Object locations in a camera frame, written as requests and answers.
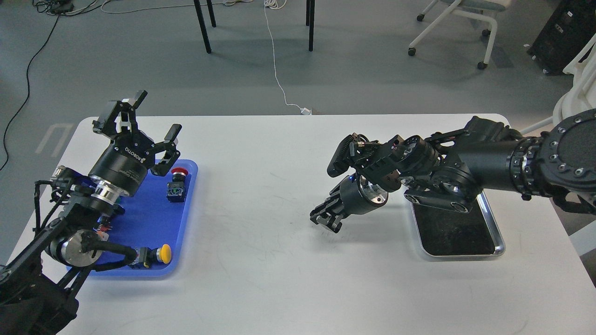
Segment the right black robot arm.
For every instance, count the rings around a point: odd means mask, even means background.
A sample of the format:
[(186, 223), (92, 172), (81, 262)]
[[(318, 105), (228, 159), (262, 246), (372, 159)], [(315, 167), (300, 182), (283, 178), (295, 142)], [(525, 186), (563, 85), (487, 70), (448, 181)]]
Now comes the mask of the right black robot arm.
[(469, 213), (484, 189), (553, 199), (569, 213), (595, 214), (595, 110), (567, 117), (540, 136), (474, 116), (464, 128), (430, 137), (396, 135), (385, 143), (353, 133), (338, 145), (327, 174), (346, 176), (310, 212), (337, 233), (342, 220), (384, 206), (406, 187), (411, 203)]

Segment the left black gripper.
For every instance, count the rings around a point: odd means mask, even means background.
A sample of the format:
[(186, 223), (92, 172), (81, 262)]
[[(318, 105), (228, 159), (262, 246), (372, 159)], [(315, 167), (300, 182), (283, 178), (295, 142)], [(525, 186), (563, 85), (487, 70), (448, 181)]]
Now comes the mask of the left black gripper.
[[(166, 176), (180, 157), (176, 138), (182, 125), (172, 124), (164, 141), (159, 143), (154, 143), (138, 128), (136, 109), (147, 94), (140, 90), (134, 98), (108, 102), (104, 113), (92, 122), (93, 132), (110, 138), (111, 143), (89, 172), (89, 177), (95, 182), (103, 180), (123, 189), (123, 194), (128, 197), (136, 194), (148, 170), (153, 175)], [(161, 152), (164, 156), (156, 163), (155, 155)]]

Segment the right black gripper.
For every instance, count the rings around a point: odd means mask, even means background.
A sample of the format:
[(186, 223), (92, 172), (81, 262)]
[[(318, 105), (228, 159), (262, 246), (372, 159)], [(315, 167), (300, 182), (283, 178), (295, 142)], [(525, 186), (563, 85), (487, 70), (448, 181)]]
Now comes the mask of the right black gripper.
[(344, 178), (326, 200), (310, 212), (310, 220), (328, 231), (338, 233), (345, 217), (367, 214), (383, 207), (389, 193), (359, 174)]

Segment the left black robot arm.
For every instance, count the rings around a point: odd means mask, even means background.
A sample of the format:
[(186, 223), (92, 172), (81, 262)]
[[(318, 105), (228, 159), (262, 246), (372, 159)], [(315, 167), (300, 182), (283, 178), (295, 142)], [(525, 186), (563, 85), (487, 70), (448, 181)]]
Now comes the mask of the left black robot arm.
[(153, 142), (136, 121), (147, 92), (113, 101), (95, 120), (93, 131), (110, 140), (89, 174), (58, 166), (49, 180), (35, 183), (32, 241), (1, 267), (1, 333), (55, 335), (76, 318), (76, 299), (93, 271), (170, 263), (169, 245), (132, 248), (108, 241), (111, 219), (123, 214), (117, 203), (132, 197), (148, 173), (165, 176), (180, 152), (174, 124), (162, 142)]

